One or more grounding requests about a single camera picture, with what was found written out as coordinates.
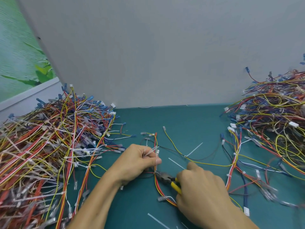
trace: hand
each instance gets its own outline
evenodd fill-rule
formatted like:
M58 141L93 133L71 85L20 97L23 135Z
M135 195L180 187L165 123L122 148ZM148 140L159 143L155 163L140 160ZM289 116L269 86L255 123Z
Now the hand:
M162 163L161 158L156 157L154 152L148 154L150 147L142 145L130 145L107 172L112 172L119 179L121 185L126 185L134 180L146 168Z
M176 197L179 210L203 228L257 228L230 200L223 180L194 162L177 174L182 195Z

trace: white window sill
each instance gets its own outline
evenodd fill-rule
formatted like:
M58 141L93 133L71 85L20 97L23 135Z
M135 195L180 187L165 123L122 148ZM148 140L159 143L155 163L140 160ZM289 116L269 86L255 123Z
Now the white window sill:
M33 87L33 88L31 88L31 89L29 89L29 90L27 90L27 91L25 91L25 92L22 92L22 93L20 93L20 94L14 96L14 97L12 97L12 98L9 98L9 99L7 99L7 100L5 100L5 101L2 101L2 102L0 103L0 111L2 111L2 110L4 110L4 109L6 109L6 108L8 108L8 107L10 107L10 106L12 106L12 105L18 103L18 102L20 102L20 101L22 101L22 100L24 100L25 98L28 98L29 96L32 96L32 95L36 94L37 92L40 92L40 91L42 91L43 89L46 89L46 88L48 88L49 86L51 86L51 85L53 85L53 84L56 84L56 83L58 83L58 82L59 82L59 78L58 78L58 77L55 77L55 78L52 79L52 80L49 80L49 81L47 81L47 82L44 82L44 83L42 83L42 84L40 84L40 85L38 85L38 86L36 86L36 87Z

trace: green mat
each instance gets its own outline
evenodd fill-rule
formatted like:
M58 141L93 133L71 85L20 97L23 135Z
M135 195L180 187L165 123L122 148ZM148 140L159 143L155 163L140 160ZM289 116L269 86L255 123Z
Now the green mat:
M229 165L230 159L223 152L220 146L220 133L224 133L226 139L231 141L227 127L230 120L226 115L219 117L223 112L223 105L205 105L205 106L178 106L178 107L156 107L156 108L131 108L118 109L116 114L120 116L115 123L127 124L123 126L123 131L128 130L127 134L136 134L137 137L117 140L117 143L122 143L128 147L130 144L139 144L144 135L141 132L157 132L158 144L167 148L174 149L173 145L166 137L162 126L166 127L166 132L169 134L177 148L183 154L189 154L201 142L203 144L195 150L190 156L193 159L201 159L211 154L218 146L215 155L204 160L205 163L213 163L219 165ZM119 130L120 125L114 125L112 130ZM228 144L225 145L228 152L233 155L233 150ZM162 164L158 166L159 170L166 171L175 176L182 169L170 161L175 162L186 168L188 160L177 153L159 148L159 156L162 158ZM247 142L242 145L240 154L249 156L261 162L267 163L273 156L266 150L254 145L253 142ZM98 164L106 169L113 164L119 157L116 153L105 153L103 158L98 160ZM242 161L255 164L250 160L240 158ZM226 174L229 167L219 167L212 165L200 165L206 170L212 171L226 181ZM240 166L246 173L255 176L255 170ZM78 179L78 190L84 175L82 168L76 169L75 175ZM96 167L94 173L98 176L103 175L104 171ZM274 188L279 190L278 197L287 202L294 204L304 203L304 185L305 181L287 177L283 174L269 173L270 183ZM73 179L68 188L68 199L72 203L75 202L78 190L73 190ZM90 175L88 180L88 188L93 189L98 178ZM239 173L234 172L232 176L231 190L243 185ZM175 197L176 192L169 186L161 184L162 191L166 195ZM250 185L248 188L250 194L248 204L250 209L250 218L261 229L270 228L300 228L301 220L304 218L303 212L282 206L278 203L267 201L259 192L255 185ZM197 228L190 223L177 208L172 207L167 202L158 202L159 193L156 190L153 178L136 179L124 187L123 191L119 191L113 200L109 210L108 219L105 228L164 228L147 214L157 218L167 227L175 229L185 228L183 222L189 229ZM239 195L231 195L241 206L243 197Z

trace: green plant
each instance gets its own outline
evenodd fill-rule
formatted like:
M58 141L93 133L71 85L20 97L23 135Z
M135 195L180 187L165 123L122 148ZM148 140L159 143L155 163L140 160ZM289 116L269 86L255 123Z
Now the green plant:
M44 54L44 52L34 46L32 46L31 44L28 44L25 42L25 45L29 46L29 47L32 47L34 48L35 50L37 50L39 53ZM53 68L51 67L51 64L50 62L48 61L47 58L43 58L39 61L39 63L42 65L42 66L38 66L38 65L35 65L35 68L36 68L36 76L37 78L36 79L30 79L30 80L21 80L21 79L16 79L14 77L10 77L10 76L6 76L6 75L1 75L2 77L5 77L7 79L13 79L13 80L17 80L19 82L22 82L24 84L27 84L27 85L31 85L33 87L39 85L39 84L42 84L48 80L51 80L55 77L55 73L53 71Z

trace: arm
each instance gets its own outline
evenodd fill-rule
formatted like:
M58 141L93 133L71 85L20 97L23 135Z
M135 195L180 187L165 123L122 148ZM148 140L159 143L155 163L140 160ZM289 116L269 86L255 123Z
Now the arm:
M161 164L154 152L143 157L150 150L147 146L129 146L98 181L68 229L104 228L110 205L120 186L134 180L146 168Z
M258 229L230 200L223 180L194 162L177 174L182 195L179 210L195 225L207 229Z

